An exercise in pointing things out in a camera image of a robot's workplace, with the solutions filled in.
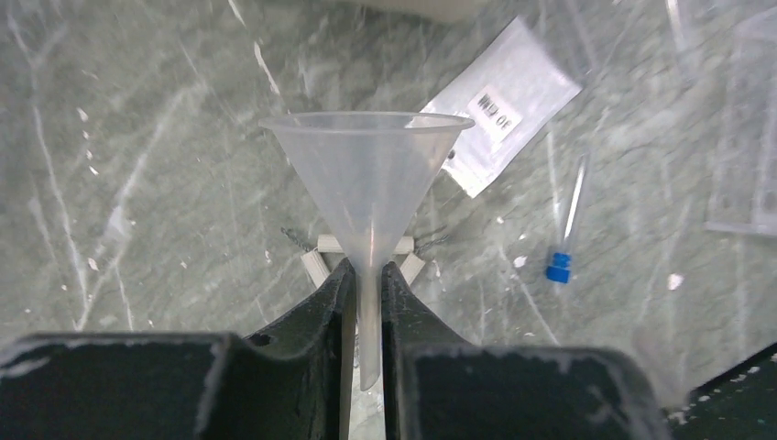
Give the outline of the white plastic packet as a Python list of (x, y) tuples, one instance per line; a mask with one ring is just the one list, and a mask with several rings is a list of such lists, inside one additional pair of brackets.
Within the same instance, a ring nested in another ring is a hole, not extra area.
[(580, 91), (517, 17), (422, 110), (474, 121), (443, 170), (475, 198)]

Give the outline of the clear plastic funnel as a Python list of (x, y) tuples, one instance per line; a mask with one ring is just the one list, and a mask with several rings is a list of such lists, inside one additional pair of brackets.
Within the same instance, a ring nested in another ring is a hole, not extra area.
[(357, 275), (360, 388), (379, 379), (381, 273), (461, 133), (456, 115), (334, 111), (271, 116), (275, 136)]

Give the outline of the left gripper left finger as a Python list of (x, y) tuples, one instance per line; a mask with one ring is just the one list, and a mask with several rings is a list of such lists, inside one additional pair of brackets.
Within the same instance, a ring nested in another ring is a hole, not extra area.
[(252, 335), (37, 333), (1, 350), (4, 439), (345, 439), (356, 274)]

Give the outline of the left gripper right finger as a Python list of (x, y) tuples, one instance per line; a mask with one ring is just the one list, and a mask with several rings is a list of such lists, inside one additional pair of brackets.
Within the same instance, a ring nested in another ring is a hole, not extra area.
[(646, 375), (616, 350), (476, 346), (381, 273), (389, 439), (667, 439)]

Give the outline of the white clay triangle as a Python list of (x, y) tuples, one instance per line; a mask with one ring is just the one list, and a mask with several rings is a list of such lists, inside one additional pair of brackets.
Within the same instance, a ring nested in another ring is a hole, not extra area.
[[(304, 241), (297, 232), (286, 227), (282, 227), (280, 232), (294, 245), (303, 250), (301, 255), (303, 267), (314, 286), (316, 288), (321, 287), (331, 274), (331, 270), (323, 255), (343, 253), (337, 239), (332, 235), (319, 235), (316, 244), (313, 245)], [(404, 260), (399, 265), (399, 270), (409, 285), (412, 285), (426, 265), (426, 262), (421, 258), (421, 254), (434, 246), (445, 243), (449, 238), (450, 235), (445, 234), (420, 244), (412, 236), (403, 236), (400, 239), (393, 256), (404, 257)]]

